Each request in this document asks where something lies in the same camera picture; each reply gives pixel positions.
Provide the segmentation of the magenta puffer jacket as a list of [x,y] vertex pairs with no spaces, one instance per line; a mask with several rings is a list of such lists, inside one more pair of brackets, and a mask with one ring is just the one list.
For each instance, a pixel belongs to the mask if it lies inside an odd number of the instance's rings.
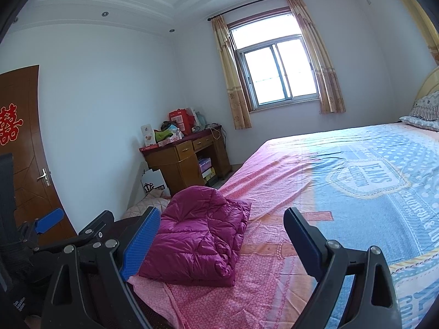
[[161,213],[159,230],[138,275],[167,284],[232,287],[251,204],[191,186]]

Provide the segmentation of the brown wooden door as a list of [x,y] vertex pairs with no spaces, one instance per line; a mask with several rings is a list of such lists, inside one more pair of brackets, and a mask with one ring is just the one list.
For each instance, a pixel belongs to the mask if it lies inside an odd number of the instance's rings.
[[14,218],[17,225],[42,218],[62,208],[53,180],[50,186],[36,179],[45,168],[50,170],[45,157],[40,131],[38,108],[39,66],[12,70],[1,75],[0,105],[17,106],[17,116],[24,125],[19,128],[15,141],[1,146],[1,154],[13,155],[13,183],[16,198]]

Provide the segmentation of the red double happiness decal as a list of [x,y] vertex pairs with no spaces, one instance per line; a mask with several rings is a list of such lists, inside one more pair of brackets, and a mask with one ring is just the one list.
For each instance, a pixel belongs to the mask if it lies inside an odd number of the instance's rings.
[[0,144],[6,146],[17,139],[19,128],[24,121],[17,116],[17,106],[13,103],[2,106],[0,112]]

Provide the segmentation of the pale pink quilted jacket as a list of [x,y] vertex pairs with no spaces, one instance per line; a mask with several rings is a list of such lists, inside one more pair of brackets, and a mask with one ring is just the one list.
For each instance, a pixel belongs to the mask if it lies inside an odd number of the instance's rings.
[[170,203],[170,200],[171,197],[164,190],[154,189],[136,203],[136,205],[128,208],[128,210],[123,213],[122,219],[142,216],[150,206],[157,208],[160,213],[163,213]]

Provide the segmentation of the blue pink printed bedsheet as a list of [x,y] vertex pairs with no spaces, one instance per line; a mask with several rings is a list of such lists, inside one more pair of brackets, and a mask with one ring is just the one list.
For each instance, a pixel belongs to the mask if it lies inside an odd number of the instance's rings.
[[437,132],[392,123],[273,139],[220,191],[252,205],[233,287],[130,279],[174,328],[293,326],[316,283],[283,228],[291,206],[328,239],[383,251],[404,328],[438,297]]

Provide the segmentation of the white paper bag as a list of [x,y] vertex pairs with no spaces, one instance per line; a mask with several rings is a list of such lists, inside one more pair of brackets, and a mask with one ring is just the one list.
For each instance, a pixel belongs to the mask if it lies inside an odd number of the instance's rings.
[[155,192],[163,198],[170,196],[170,190],[160,170],[146,170],[141,176],[141,185],[145,195]]

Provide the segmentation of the white carton box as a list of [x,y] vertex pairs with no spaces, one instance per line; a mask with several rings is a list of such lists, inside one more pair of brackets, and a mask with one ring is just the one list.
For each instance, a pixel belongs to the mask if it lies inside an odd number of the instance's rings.
[[151,124],[146,124],[141,127],[141,133],[143,135],[143,142],[146,147],[156,145],[155,130]]

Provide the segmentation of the green box on desk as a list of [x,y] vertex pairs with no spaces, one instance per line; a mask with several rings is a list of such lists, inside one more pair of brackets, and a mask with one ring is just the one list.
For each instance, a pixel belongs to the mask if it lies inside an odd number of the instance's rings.
[[156,143],[159,146],[165,146],[170,143],[174,143],[178,140],[181,140],[184,137],[184,134],[178,129],[174,127],[169,127],[164,131],[157,132],[155,131],[155,139]]

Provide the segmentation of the brown wooden desk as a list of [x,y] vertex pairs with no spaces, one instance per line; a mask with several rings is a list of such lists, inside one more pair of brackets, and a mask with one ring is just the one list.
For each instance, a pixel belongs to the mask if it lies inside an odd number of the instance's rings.
[[144,146],[139,151],[150,169],[161,172],[171,195],[189,186],[205,185],[199,166],[202,158],[210,159],[215,176],[220,179],[231,171],[223,127],[220,125],[165,146]]

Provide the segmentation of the patterned pillow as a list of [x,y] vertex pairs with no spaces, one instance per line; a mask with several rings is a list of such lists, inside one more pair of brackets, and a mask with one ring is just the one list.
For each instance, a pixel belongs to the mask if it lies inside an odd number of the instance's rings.
[[439,125],[439,91],[434,91],[417,100],[409,115],[399,120],[407,125],[438,132]]

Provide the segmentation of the right beige curtain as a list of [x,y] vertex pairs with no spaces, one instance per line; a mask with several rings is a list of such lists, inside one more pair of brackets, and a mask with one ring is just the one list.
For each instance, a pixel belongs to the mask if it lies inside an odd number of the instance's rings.
[[346,111],[335,68],[306,4],[303,0],[287,0],[313,64],[322,114],[343,114]]

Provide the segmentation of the beige curtain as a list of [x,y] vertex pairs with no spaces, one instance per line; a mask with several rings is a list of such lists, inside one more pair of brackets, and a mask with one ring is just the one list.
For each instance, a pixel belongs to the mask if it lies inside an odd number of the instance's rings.
[[223,69],[234,128],[236,130],[250,129],[252,123],[247,105],[246,88],[243,87],[241,81],[236,60],[236,47],[231,32],[222,15],[213,17],[210,22]]
[[343,114],[346,111],[335,68],[306,4],[303,0],[287,0],[313,64],[322,114]]

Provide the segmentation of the left beige curtain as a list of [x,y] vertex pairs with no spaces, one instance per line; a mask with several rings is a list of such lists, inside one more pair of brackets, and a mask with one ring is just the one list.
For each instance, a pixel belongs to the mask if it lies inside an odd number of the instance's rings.
[[234,128],[236,130],[250,129],[252,123],[247,105],[246,88],[243,87],[241,81],[236,60],[236,47],[231,32],[222,15],[213,17],[210,22],[223,69]]

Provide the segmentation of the black curtain rod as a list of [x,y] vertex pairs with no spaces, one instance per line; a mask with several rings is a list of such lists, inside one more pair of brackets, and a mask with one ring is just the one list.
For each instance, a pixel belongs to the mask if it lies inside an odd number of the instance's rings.
[[208,18],[207,18],[207,21],[210,22],[212,19],[214,19],[214,18],[216,18],[216,17],[219,17],[219,16],[221,16],[221,15],[224,15],[224,14],[226,14],[226,13],[230,13],[230,12],[233,12],[233,11],[235,11],[235,10],[239,10],[239,9],[241,9],[241,8],[248,7],[248,6],[252,5],[252,4],[257,4],[257,3],[265,2],[265,1],[269,1],[269,0],[254,0],[254,1],[251,1],[251,2],[247,2],[247,3],[245,3],[245,4],[238,5],[238,6],[236,6],[236,7],[232,7],[232,8],[227,9],[227,10],[223,10],[223,11],[221,11],[220,13],[217,13],[217,14],[215,14],[215,15],[213,15],[213,16],[208,17]]

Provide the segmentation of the window with metal frame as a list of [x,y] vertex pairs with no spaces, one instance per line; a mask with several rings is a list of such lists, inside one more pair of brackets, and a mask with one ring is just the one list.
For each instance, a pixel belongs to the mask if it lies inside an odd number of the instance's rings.
[[229,30],[252,110],[319,99],[313,62],[288,7],[232,22]]

